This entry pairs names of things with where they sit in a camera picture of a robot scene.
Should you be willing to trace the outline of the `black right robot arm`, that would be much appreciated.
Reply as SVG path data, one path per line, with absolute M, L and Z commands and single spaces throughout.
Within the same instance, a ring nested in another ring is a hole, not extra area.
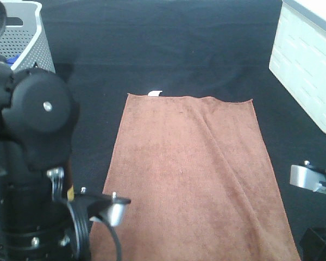
M 303 260 L 326 260 L 326 227 L 308 228 L 303 235 L 300 246 Z

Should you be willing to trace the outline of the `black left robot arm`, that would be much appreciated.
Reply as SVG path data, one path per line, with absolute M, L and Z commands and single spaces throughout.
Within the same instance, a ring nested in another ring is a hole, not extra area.
M 90 260 L 70 156 L 79 105 L 55 73 L 0 56 L 0 226 L 6 260 Z

